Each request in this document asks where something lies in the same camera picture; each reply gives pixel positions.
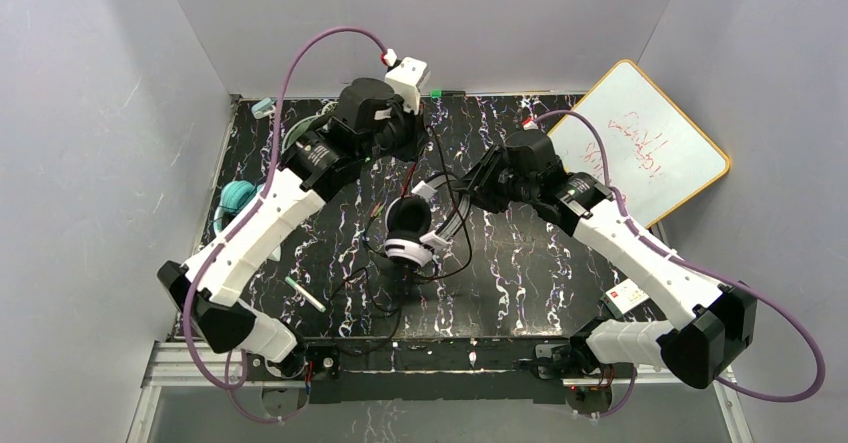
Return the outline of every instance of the robotic arm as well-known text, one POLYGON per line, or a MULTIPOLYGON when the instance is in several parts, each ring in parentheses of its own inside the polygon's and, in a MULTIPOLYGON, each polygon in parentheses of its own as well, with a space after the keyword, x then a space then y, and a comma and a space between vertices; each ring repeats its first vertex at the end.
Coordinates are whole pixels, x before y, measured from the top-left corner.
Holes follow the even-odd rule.
POLYGON ((281 155, 271 188, 257 194, 214 241, 184 263, 168 261, 159 281, 181 310, 191 282, 221 248, 198 285, 192 328, 213 351, 243 349, 280 363, 297 346, 296 335, 278 319, 251 308, 239 297, 268 255, 343 187, 355 182, 366 161, 393 156, 412 161, 427 140, 420 88, 427 64, 413 58, 394 65, 385 81, 360 78, 339 96, 336 109, 315 120, 281 155))
POLYGON ((751 344, 756 300, 669 261, 675 252, 631 220, 639 232, 634 236, 615 193, 591 175, 563 171, 543 132, 522 131, 490 148, 457 186, 486 211, 503 212, 512 201, 532 205, 542 219, 621 269, 668 317, 649 323, 594 320, 561 347, 562 370, 648 364, 706 388, 751 344))

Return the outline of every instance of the yellow whiteboard border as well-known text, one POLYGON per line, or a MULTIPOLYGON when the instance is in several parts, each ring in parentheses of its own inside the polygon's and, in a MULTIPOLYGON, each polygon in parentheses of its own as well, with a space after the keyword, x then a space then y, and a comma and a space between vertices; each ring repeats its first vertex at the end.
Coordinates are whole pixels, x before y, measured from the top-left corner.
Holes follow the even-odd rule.
MULTIPOLYGON (((708 187, 708 186, 712 185, 712 184, 713 184, 716 180, 718 180, 718 179, 719 179, 719 178, 721 178, 722 176, 726 175, 726 174, 727 174, 727 172, 728 172, 728 171, 730 171, 730 167, 732 166, 732 162, 731 162, 731 160, 730 160, 730 157, 728 157, 728 156, 727 156, 727 155, 726 155, 723 151, 721 151, 721 148, 719 148, 719 147, 718 147, 718 145, 716 145, 716 144, 713 142, 713 140, 711 140, 711 139, 710 139, 710 137, 709 137, 709 136, 707 136, 707 135, 703 132, 703 130, 701 130, 700 128, 698 128, 698 125, 696 125, 696 124, 695 124, 695 122, 694 122, 694 121, 692 121, 692 119, 691 119, 691 118, 689 118, 689 117, 686 115, 686 113, 683 113, 683 111, 680 109, 680 107, 678 107, 678 106, 677 106, 677 105, 676 105, 673 101, 671 101, 671 98, 669 98, 669 97, 668 97, 668 95, 666 95, 666 94, 665 94, 665 92, 664 92, 664 91, 662 91, 662 90, 660 89, 660 87, 659 87, 659 86, 657 86, 657 84, 656 84, 656 83, 654 83, 654 80, 652 80, 652 79, 651 79, 648 75, 646 75, 646 74, 645 74, 645 72, 644 72, 644 71, 642 71, 642 68, 639 68, 639 66, 638 66, 636 63, 634 63, 634 62, 633 62, 633 60, 621 60, 621 61, 619 61, 618 63, 616 63, 616 64, 615 64, 615 66, 613 66, 612 68, 610 68, 610 70, 609 70, 609 71, 607 71, 607 74, 605 74, 605 75, 603 76, 603 78, 601 78, 600 80, 598 80, 598 82, 597 82, 597 83, 595 83, 595 84, 592 86, 592 88, 590 88, 590 89, 589 89, 589 91, 587 91, 587 92, 586 92, 586 94, 585 94, 585 95, 583 95, 583 98, 580 98, 580 101, 578 101, 577 103, 575 103, 575 104, 574 104, 574 106, 572 106, 572 107, 571 107, 571 109, 572 109, 572 110, 574 110, 574 111, 577 111, 577 107, 579 107, 579 106, 580 106, 580 103, 582 103, 582 102, 583 102, 583 100, 584 100, 584 99, 586 99, 586 97, 587 97, 587 96, 589 96, 589 95, 592 93, 592 91, 594 91, 594 90, 595 90, 595 88, 597 88, 597 87, 598 87, 598 85, 600 85, 601 83, 603 83, 603 82, 604 82, 604 80, 606 80, 606 79, 607 79, 607 77, 608 77, 610 74, 612 74, 612 72, 613 72, 613 71, 615 71, 615 69, 616 69, 616 68, 618 68, 618 66, 619 66, 619 65, 623 65, 623 64, 628 64, 628 65, 632 66, 633 68, 635 68, 635 69, 636 69, 636 71, 638 71, 638 72, 639 72, 639 74, 640 74, 640 75, 642 75, 642 78, 645 78, 645 81, 647 81, 648 83, 650 83, 650 84, 651 84, 651 86, 653 86, 653 87, 654 87, 654 89, 655 89, 655 90, 657 90, 657 93, 659 93, 660 95, 662 95, 662 97, 663 97, 663 98, 665 98, 665 101, 667 101, 667 102, 668 102, 668 103, 669 103, 669 104, 670 104, 670 105, 671 105, 671 106, 672 106, 675 110, 677 110, 677 112, 678 112, 678 113, 680 113, 680 116, 682 116, 682 117, 683 117, 686 121, 688 121, 688 122, 689 122, 689 124, 690 124, 690 125, 692 125, 692 128, 694 128, 694 129, 695 129, 695 131, 697 131, 697 132, 698 132, 698 133, 699 133, 699 134, 700 134, 700 135, 701 135, 701 136, 702 136, 705 140, 707 140, 707 143, 709 143, 709 144, 710 144, 710 146, 712 146, 712 147, 713 147, 713 149, 715 149, 715 150, 718 152, 718 154, 719 154, 719 155, 721 155, 721 157, 724 159, 724 170, 722 170, 722 172, 721 172, 721 173, 719 173, 718 175, 716 175, 715 177, 713 177, 713 179, 711 179, 710 181, 706 182, 703 186, 701 186, 700 188, 698 188, 697 190, 695 190, 694 192, 692 192, 692 194, 690 194, 689 196, 687 196, 686 198, 684 198, 683 200, 681 200, 681 201, 680 201, 680 203, 678 203, 678 204, 674 205, 674 206, 673 206, 670 210, 668 210, 668 211, 666 211, 665 213, 663 213, 662 215, 660 215, 660 217, 659 217, 659 218, 657 218, 656 220, 652 221, 649 225, 645 225, 645 227, 646 227, 646 228, 650 228, 651 226, 654 226, 654 224, 655 224, 656 222, 658 222, 658 221, 662 220, 663 218, 665 218, 666 216, 668 216, 668 215, 669 215, 672 211, 674 211, 674 210, 678 209, 678 208, 679 208, 679 207, 680 207, 683 203, 686 203, 687 201, 689 201, 690 199, 692 199, 692 197, 693 197, 693 196, 695 196, 695 195, 697 195, 698 193, 700 193, 701 191, 703 191, 703 190, 704 190, 704 188, 706 188, 706 187, 708 187)), ((557 124, 556 124, 556 125, 554 125, 554 127, 553 127, 553 128, 551 128, 551 129, 550 129, 550 131, 548 131, 548 134, 552 133, 554 130, 556 130, 557 128, 559 128, 559 125, 561 125, 561 124, 562 124, 562 122, 564 122, 567 118, 568 118, 568 116, 565 116, 565 117, 563 117, 561 120, 559 120, 559 121, 557 122, 557 124)))

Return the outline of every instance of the marble tabletop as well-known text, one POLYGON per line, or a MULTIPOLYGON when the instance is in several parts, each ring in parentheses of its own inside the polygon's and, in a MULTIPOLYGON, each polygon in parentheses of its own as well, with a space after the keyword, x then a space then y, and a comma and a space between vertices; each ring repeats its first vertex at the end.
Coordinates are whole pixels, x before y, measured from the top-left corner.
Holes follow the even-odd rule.
MULTIPOLYGON (((485 96, 425 99, 426 118, 441 135, 449 169, 465 174, 492 145, 521 130, 531 112, 570 108, 578 95, 485 96)), ((328 100, 287 101, 286 127, 320 111, 328 100)), ((212 237, 211 221, 221 188, 234 179, 260 182, 270 150, 270 122, 256 120, 253 102, 238 104, 213 207, 203 242, 212 237)), ((547 131, 547 123, 542 130, 547 131)), ((356 268, 369 265, 370 289, 380 306, 403 303, 398 338, 570 336, 605 310, 603 291, 623 278, 598 253, 545 223, 528 205, 513 203, 506 213, 475 208, 468 219, 473 261, 463 272, 400 294, 397 282, 371 262, 359 234, 377 203, 395 199, 410 165, 390 158, 374 161, 360 180, 344 188, 320 213, 307 220, 282 245, 279 262, 267 261, 245 289, 243 298, 272 317, 281 318, 305 337, 383 336, 394 320, 375 308, 366 278, 353 279, 340 294, 327 297, 356 268), (323 301, 319 313, 285 282, 291 276, 323 301)), ((432 142, 417 167, 413 182, 441 169, 432 142)), ((434 201, 434 222, 450 209, 446 195, 434 201)), ((379 245, 385 235, 382 220, 370 229, 379 245)), ((441 273, 465 263, 469 248, 460 232, 440 255, 441 273)), ((652 304, 638 307, 628 319, 662 318, 652 304)))

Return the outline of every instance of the white headphones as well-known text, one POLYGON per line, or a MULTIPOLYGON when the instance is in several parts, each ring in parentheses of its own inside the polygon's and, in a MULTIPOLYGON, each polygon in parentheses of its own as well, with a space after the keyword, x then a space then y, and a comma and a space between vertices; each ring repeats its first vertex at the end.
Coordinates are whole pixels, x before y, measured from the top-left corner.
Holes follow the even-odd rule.
POLYGON ((389 259, 422 267, 433 259, 436 251, 450 244, 453 236, 462 228, 460 214, 468 216, 471 199, 468 196, 460 198, 459 212, 452 211, 448 219, 435 230, 430 230, 432 212, 429 202, 439 188, 448 181, 456 180, 456 176, 451 173, 436 173, 418 183, 410 196, 398 198, 389 204, 386 212, 388 234, 383 244, 389 259))

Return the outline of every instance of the gray wall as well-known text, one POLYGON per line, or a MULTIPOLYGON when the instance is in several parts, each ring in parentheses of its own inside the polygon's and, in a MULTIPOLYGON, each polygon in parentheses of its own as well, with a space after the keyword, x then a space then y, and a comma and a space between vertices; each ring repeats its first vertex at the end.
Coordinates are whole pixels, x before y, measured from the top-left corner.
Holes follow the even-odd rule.
POLYGON ((0 0, 0 440, 123 441, 229 100, 176 0, 0 0))
MULTIPOLYGON (((430 87, 584 91, 637 59, 668 0, 179 0, 230 93, 267 96, 295 50, 353 24, 431 64, 430 87)), ((380 70, 373 44, 334 37, 307 56, 292 95, 337 96, 380 70)))
MULTIPOLYGON (((671 0, 640 65, 733 158, 668 218, 687 259, 768 291, 821 342, 829 377, 800 404, 742 397, 757 441, 845 441, 848 421, 848 0, 671 0)), ((760 309, 734 364, 750 388, 788 394, 813 360, 760 309)))
MULTIPOLYGON (((264 414, 259 391, 245 388, 239 399, 264 414)), ((292 391, 266 396, 294 408, 292 391)), ((724 443, 729 442, 712 388, 640 384, 627 407, 608 420, 574 418, 565 405, 534 405, 524 400, 368 401, 305 408, 283 427, 257 425, 233 410, 217 388, 164 388, 152 441, 309 443, 724 443), (203 424, 186 424, 204 415, 203 424)))

